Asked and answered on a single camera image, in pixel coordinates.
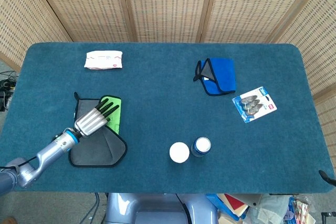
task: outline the small jar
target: small jar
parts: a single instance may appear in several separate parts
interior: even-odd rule
[[[191,153],[195,157],[202,157],[211,149],[211,142],[208,138],[201,136],[191,146]]]

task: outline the teal tablecloth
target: teal tablecloth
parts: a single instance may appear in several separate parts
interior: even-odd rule
[[[121,50],[122,69],[84,68],[86,53]],[[232,58],[236,93],[208,96],[197,61]],[[264,86],[278,110],[245,124],[231,99]],[[0,144],[0,164],[31,157],[73,126],[74,91],[122,98],[128,153],[114,168],[75,168],[64,155],[30,190],[149,193],[312,193],[333,175],[299,50],[266,44],[41,43],[23,64]],[[169,148],[212,142],[202,158],[173,163]]]

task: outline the white tissue packet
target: white tissue packet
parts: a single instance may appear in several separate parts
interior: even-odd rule
[[[86,54],[84,67],[94,70],[122,68],[121,58],[122,51],[92,51]]]

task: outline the floor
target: floor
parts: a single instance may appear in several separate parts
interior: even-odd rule
[[[0,61],[0,72],[11,70]],[[6,112],[0,112],[0,129],[3,126]],[[106,209],[106,196],[99,194],[100,205],[93,224],[100,224]],[[311,215],[320,224],[321,212],[336,211],[336,189],[327,194],[311,194],[316,209]],[[0,197],[0,221],[7,216],[14,216],[19,224],[66,223],[78,224],[96,201],[94,193],[63,193],[63,192],[12,192]],[[83,224],[89,224],[93,212],[87,216]],[[336,224],[336,217],[329,217],[328,224]]]

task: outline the blue towel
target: blue towel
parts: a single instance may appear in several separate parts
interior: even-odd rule
[[[198,61],[194,81],[198,79],[208,95],[224,95],[236,91],[235,69],[231,59],[207,58]]]

